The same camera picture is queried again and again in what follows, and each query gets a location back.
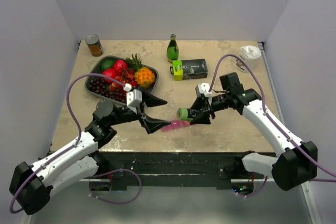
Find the green lidded pill bottle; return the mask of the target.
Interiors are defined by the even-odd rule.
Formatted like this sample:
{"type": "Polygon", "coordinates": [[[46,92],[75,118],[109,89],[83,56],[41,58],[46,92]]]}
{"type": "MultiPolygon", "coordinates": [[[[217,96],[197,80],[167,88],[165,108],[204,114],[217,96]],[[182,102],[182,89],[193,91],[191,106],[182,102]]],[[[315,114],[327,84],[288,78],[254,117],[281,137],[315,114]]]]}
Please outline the green lidded pill bottle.
{"type": "Polygon", "coordinates": [[[192,121],[199,115],[199,110],[178,108],[177,119],[180,121],[192,121]]]}

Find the pink weekly pill organizer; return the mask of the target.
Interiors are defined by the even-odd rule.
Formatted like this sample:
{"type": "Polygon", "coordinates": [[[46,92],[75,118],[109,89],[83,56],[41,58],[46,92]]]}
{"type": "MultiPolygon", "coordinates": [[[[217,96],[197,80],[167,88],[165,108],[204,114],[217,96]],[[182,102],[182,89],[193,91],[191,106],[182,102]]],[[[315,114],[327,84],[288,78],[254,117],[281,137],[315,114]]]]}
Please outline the pink weekly pill organizer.
{"type": "Polygon", "coordinates": [[[171,121],[170,125],[164,126],[161,131],[162,132],[168,132],[171,130],[177,130],[183,127],[188,127],[190,126],[190,122],[189,121],[181,121],[181,120],[173,120],[171,121]]]}

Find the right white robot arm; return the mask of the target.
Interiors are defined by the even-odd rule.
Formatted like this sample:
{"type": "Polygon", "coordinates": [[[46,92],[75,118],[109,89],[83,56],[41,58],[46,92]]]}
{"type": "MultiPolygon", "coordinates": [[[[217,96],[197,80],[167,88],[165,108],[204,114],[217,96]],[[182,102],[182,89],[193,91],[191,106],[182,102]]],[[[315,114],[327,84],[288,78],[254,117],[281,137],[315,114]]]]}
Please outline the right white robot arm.
{"type": "Polygon", "coordinates": [[[254,89],[244,89],[237,73],[220,76],[224,93],[213,96],[208,83],[196,86],[196,100],[190,108],[191,124],[210,124],[215,112],[233,109],[249,120],[264,136],[275,152],[265,156],[253,151],[242,154],[234,165],[234,173],[246,178],[258,173],[274,179],[278,187],[288,191],[317,176],[315,162],[318,149],[291,133],[266,107],[254,89]]]}

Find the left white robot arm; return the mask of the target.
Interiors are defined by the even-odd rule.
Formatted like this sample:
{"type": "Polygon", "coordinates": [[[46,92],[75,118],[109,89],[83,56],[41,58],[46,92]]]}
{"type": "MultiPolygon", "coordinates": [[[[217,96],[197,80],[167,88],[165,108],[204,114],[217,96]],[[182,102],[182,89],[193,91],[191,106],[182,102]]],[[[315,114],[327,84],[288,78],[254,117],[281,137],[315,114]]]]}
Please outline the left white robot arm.
{"type": "Polygon", "coordinates": [[[110,100],[99,102],[92,121],[74,140],[31,165],[18,164],[9,186],[13,195],[10,212],[17,212],[13,206],[18,202],[22,211],[33,215],[47,205],[52,195],[76,181],[91,176],[105,177],[109,165],[98,150],[117,134],[114,125],[139,121],[151,134],[170,124],[151,118],[144,111],[145,107],[165,105],[167,101],[137,89],[127,93],[126,101],[122,107],[115,106],[110,100]]]}

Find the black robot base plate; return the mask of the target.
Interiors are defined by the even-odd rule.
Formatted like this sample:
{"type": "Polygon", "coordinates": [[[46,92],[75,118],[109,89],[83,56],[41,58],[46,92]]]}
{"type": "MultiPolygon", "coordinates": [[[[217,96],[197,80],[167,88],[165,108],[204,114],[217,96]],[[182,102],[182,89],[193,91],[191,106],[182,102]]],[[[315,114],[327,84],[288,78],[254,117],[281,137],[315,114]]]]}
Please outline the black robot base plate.
{"type": "Polygon", "coordinates": [[[263,175],[243,170],[231,152],[99,152],[97,174],[110,178],[112,190],[129,186],[144,187],[215,187],[231,189],[239,183],[262,179],[263,175]]]}

